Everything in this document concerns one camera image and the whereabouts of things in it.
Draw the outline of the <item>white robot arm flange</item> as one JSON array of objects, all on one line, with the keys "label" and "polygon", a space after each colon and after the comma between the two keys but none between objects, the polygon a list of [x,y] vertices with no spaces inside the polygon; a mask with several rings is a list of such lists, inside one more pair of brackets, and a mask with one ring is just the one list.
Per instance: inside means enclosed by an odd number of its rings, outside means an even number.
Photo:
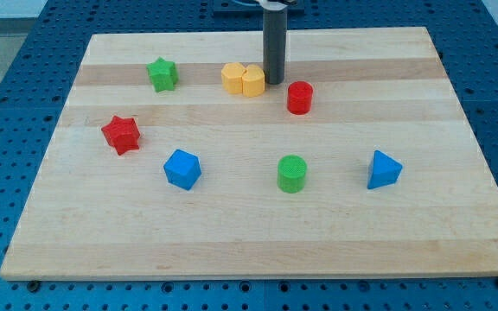
[{"label": "white robot arm flange", "polygon": [[284,10],[290,6],[297,5],[297,0],[256,0],[265,10]]}]

